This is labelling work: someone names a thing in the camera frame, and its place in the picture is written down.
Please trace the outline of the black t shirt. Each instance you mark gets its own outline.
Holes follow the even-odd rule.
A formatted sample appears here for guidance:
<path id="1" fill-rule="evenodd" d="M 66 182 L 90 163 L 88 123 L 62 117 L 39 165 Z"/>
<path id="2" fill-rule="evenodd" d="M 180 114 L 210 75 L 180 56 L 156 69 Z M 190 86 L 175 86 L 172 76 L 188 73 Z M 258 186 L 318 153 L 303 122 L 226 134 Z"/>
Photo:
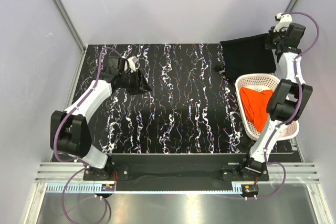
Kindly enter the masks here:
<path id="1" fill-rule="evenodd" d="M 238 77 L 252 73 L 274 73 L 276 64 L 272 50 L 266 48 L 267 34 L 221 41 L 223 61 L 215 66 L 217 73 L 224 71 L 225 78 L 236 80 Z"/>

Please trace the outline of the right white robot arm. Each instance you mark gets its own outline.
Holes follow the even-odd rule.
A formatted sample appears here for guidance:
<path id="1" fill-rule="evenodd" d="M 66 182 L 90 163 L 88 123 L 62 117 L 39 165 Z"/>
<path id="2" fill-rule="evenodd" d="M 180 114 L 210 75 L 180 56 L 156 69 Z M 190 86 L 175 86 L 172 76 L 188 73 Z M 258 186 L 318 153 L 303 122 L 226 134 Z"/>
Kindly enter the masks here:
<path id="1" fill-rule="evenodd" d="M 305 83 L 300 67 L 302 51 L 298 46 L 305 29 L 301 24 L 291 23 L 268 35 L 267 46 L 275 51 L 282 78 L 266 106 L 266 128 L 238 167 L 243 180 L 255 180 L 263 174 L 278 138 L 300 118 L 312 95 L 313 88 Z"/>

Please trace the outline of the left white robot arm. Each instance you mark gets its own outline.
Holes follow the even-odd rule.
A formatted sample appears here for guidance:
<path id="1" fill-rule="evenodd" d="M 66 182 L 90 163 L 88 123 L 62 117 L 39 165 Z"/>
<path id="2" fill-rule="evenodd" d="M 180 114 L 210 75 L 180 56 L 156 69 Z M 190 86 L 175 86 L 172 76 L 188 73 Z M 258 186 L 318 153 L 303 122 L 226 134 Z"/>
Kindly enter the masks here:
<path id="1" fill-rule="evenodd" d="M 103 102 L 119 89 L 125 89 L 129 95 L 152 90 L 137 62 L 135 56 L 111 57 L 107 64 L 100 66 L 96 80 L 77 101 L 64 111 L 55 111 L 51 115 L 50 147 L 57 160 L 61 160 L 60 154 L 65 154 L 71 161 L 77 159 L 95 169 L 95 174 L 103 180 L 113 175 L 111 157 L 92 143 L 89 122 Z"/>

